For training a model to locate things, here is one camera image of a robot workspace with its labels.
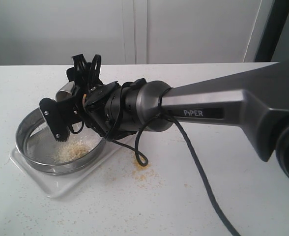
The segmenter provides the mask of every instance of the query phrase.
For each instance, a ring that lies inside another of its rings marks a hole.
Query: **sieve mesh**
[[[81,124],[73,125],[78,130]],[[89,153],[101,141],[93,130],[84,127],[79,134],[71,134],[67,142],[58,142],[46,123],[39,125],[26,139],[24,153],[44,164],[61,164]]]

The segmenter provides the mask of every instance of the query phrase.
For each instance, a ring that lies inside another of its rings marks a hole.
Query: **round metal sieve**
[[[16,132],[17,149],[28,164],[53,175],[72,173],[92,164],[102,152],[105,143],[104,138],[87,127],[79,134],[70,134],[67,142],[56,141],[39,108],[22,120]],[[68,155],[71,155],[74,149],[79,149],[82,156],[70,160],[71,156]]]

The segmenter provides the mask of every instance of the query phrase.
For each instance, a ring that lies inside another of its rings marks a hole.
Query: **white table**
[[[147,78],[172,87],[268,63],[103,65],[105,83]],[[0,236],[230,235],[214,212],[180,133],[145,133],[140,149],[112,157],[68,196],[47,198],[8,159],[20,121],[54,97],[69,66],[0,66]],[[237,127],[183,124],[224,213],[244,236],[289,235],[289,179],[275,156],[262,162]]]

